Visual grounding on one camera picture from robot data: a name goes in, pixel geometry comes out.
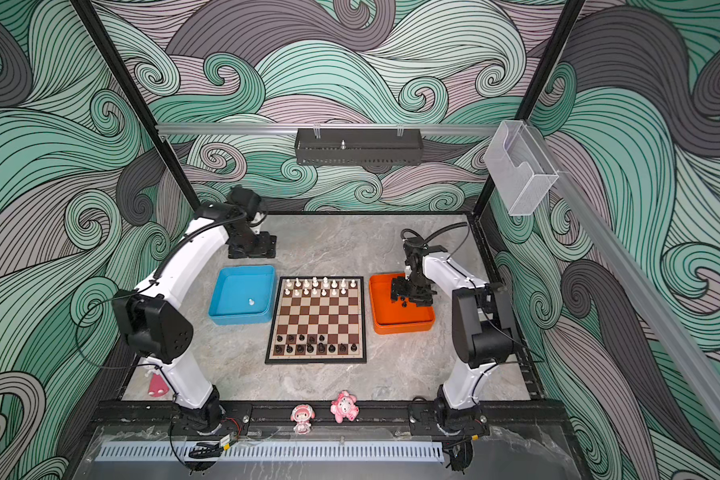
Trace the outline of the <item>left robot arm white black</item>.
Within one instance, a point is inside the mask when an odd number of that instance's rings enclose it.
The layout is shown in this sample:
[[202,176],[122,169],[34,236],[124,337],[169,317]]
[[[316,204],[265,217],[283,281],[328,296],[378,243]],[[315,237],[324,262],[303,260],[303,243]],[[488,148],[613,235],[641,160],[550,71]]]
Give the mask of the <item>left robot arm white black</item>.
[[268,215],[262,197],[242,186],[223,201],[205,201],[159,266],[131,291],[120,290],[113,311],[126,344],[170,389],[180,420],[210,434],[224,417],[220,394],[190,351],[193,325],[180,313],[189,287],[220,248],[231,259],[273,258],[277,237],[261,229]]

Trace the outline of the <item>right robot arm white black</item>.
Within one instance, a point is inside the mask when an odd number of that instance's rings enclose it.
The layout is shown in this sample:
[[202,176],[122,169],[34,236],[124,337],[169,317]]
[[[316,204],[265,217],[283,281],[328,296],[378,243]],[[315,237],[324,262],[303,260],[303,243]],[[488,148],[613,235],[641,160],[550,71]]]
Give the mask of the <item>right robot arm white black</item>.
[[499,319],[496,294],[503,285],[473,275],[453,259],[452,252],[434,243],[438,236],[467,226],[466,222],[453,223],[426,237],[403,229],[405,273],[391,281],[392,302],[429,307],[436,289],[451,301],[451,339],[457,360],[433,401],[436,422],[447,432],[462,430],[469,421],[479,419],[478,387],[508,360],[515,346]]

